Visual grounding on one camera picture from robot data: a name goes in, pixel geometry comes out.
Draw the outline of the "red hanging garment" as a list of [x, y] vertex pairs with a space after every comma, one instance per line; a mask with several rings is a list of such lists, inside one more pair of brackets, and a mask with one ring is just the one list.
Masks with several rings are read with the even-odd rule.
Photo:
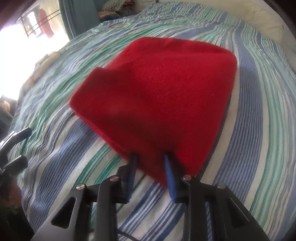
[[38, 10], [38, 23], [39, 23], [40, 29], [48, 38], [51, 38], [54, 36], [54, 32], [51, 29], [47, 14], [44, 9]]

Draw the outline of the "teal curtain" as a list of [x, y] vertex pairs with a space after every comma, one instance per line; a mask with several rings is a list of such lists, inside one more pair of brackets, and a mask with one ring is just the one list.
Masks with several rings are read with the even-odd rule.
[[100, 24], [104, 0], [60, 0], [59, 8], [69, 40]]

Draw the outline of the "striped blue green bedspread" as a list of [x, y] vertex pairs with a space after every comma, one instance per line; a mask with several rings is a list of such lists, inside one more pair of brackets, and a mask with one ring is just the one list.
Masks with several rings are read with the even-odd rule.
[[98, 184], [125, 164], [75, 116], [68, 101], [97, 66], [139, 37], [200, 40], [227, 48], [238, 75], [226, 122], [202, 181], [225, 183], [271, 240], [295, 221], [295, 72], [283, 49], [241, 17], [195, 3], [159, 3], [100, 24], [70, 41], [25, 95], [11, 129], [32, 135], [10, 157], [27, 157], [18, 177], [22, 205], [37, 230], [79, 183]]

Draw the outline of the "pile of clothes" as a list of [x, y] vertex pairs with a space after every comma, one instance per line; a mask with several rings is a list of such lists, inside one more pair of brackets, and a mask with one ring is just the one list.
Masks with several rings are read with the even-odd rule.
[[106, 1], [98, 12], [101, 21], [115, 20], [131, 16], [133, 14], [135, 1]]

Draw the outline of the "red sweater with white rabbit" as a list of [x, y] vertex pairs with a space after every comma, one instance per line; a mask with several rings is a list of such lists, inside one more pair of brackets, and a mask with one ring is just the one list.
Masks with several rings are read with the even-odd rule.
[[234, 87], [235, 55], [176, 38], [142, 37], [94, 68], [69, 105], [119, 155], [166, 184], [164, 154], [195, 176], [220, 131]]

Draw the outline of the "cream padded headboard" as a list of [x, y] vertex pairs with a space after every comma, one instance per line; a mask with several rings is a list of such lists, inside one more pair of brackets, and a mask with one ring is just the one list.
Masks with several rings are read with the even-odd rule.
[[265, 1], [253, 0], [187, 0], [220, 9], [255, 27], [260, 33], [283, 46], [286, 41], [285, 23]]

